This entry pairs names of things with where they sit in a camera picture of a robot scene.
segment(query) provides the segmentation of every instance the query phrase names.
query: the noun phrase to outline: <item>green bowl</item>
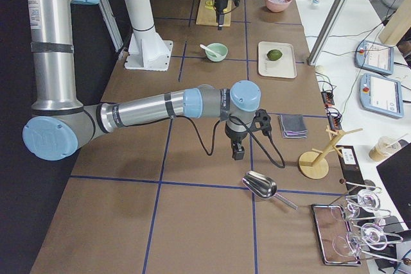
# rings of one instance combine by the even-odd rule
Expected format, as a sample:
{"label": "green bowl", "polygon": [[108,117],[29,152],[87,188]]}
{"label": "green bowl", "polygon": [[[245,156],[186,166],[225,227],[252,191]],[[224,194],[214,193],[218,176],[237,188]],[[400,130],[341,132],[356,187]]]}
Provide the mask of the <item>green bowl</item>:
{"label": "green bowl", "polygon": [[211,43],[207,45],[209,49],[212,51],[215,51],[216,53],[219,53],[221,56],[217,57],[214,54],[210,53],[209,51],[205,51],[205,54],[207,55],[207,58],[210,59],[213,62],[220,62],[225,59],[227,56],[229,49],[227,46],[221,43]]}

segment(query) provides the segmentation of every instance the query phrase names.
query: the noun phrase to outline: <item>metal pole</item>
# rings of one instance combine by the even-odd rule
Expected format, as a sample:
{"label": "metal pole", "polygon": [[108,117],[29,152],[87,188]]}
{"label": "metal pole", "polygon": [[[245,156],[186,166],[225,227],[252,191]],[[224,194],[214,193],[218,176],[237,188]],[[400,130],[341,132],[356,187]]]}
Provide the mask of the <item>metal pole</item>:
{"label": "metal pole", "polygon": [[331,30],[333,29],[334,24],[337,21],[337,18],[340,15],[340,12],[346,1],[347,0],[334,0],[334,3],[327,15],[326,21],[321,28],[319,37],[317,41],[315,41],[313,49],[307,59],[308,65],[315,65],[315,62],[317,62],[317,59],[320,56],[320,53],[327,42],[328,36],[331,33]]}

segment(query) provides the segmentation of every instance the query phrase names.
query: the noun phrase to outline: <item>dark background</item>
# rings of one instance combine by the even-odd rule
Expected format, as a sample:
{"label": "dark background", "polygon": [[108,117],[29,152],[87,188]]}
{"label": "dark background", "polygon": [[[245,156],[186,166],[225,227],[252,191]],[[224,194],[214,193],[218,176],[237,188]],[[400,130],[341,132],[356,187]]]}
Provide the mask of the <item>dark background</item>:
{"label": "dark background", "polygon": [[[128,35],[124,0],[109,0]],[[98,5],[71,5],[77,97],[99,103],[117,54]],[[22,141],[36,100],[27,0],[0,0],[0,274],[29,273],[76,161],[41,160]]]}

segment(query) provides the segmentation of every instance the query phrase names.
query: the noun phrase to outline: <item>spoon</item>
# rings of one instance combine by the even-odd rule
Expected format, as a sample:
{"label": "spoon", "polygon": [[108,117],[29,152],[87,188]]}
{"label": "spoon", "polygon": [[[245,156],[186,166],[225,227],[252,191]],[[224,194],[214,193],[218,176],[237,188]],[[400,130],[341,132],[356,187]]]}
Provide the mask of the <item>spoon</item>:
{"label": "spoon", "polygon": [[222,55],[220,55],[219,53],[217,53],[216,51],[213,51],[212,49],[208,48],[207,46],[200,44],[200,47],[202,49],[205,49],[206,51],[212,53],[215,57],[222,57]]}
{"label": "spoon", "polygon": [[298,209],[298,206],[295,203],[280,194],[277,194],[277,184],[271,178],[262,175],[261,173],[249,171],[245,174],[243,183],[250,189],[250,191],[262,199],[276,197],[294,210]]}

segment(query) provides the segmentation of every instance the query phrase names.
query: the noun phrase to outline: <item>gray cloth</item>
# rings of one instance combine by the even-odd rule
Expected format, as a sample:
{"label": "gray cloth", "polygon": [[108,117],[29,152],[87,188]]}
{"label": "gray cloth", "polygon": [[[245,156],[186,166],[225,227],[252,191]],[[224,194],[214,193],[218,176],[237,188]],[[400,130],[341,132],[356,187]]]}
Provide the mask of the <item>gray cloth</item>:
{"label": "gray cloth", "polygon": [[281,132],[284,138],[307,138],[307,127],[302,115],[280,115]]}

